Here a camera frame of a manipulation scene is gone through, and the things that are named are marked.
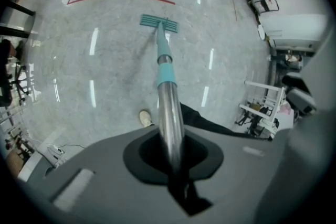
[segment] black bar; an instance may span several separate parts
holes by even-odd
[[[12,1],[8,1],[7,3],[7,7],[10,7],[10,8],[13,8],[13,9],[16,9],[18,10],[19,12],[23,12],[25,14],[28,14],[30,16],[33,16],[35,14],[35,12],[32,12],[30,9],[28,8],[25,8],[25,7],[22,7]]]
[[[2,36],[13,36],[13,37],[20,37],[20,38],[28,38],[29,32],[17,30],[5,26],[0,26],[0,35]]]

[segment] white sneaker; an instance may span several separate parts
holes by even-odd
[[[151,114],[147,110],[140,111],[139,119],[144,127],[148,127],[153,124]]]

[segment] shoe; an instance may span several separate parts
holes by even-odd
[[[139,113],[139,119],[144,127],[151,126],[153,124],[151,114],[147,110],[141,110]]]
[[[18,59],[19,61],[21,61],[21,59],[22,59],[23,45],[24,45],[23,41],[20,40],[19,41],[19,45],[17,45],[17,47],[15,48],[15,50],[16,50],[16,56],[15,56],[15,58]]]

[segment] marble floor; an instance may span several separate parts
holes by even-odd
[[[141,14],[169,17],[168,33],[179,99],[232,128],[247,97],[245,80],[264,83],[267,44],[260,40],[246,0],[20,0],[36,11],[26,43],[28,85],[21,114],[39,146],[76,144],[141,128],[141,109],[156,111],[155,29]],[[9,24],[23,27],[13,12]],[[72,147],[65,159],[81,150]]]

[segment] mop head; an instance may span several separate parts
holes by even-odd
[[[164,30],[172,31],[175,33],[178,33],[179,31],[179,25],[177,22],[174,22],[172,20],[168,20],[168,18],[160,18],[148,14],[142,14],[140,25],[146,25],[151,27],[158,27],[159,23],[162,22]]]

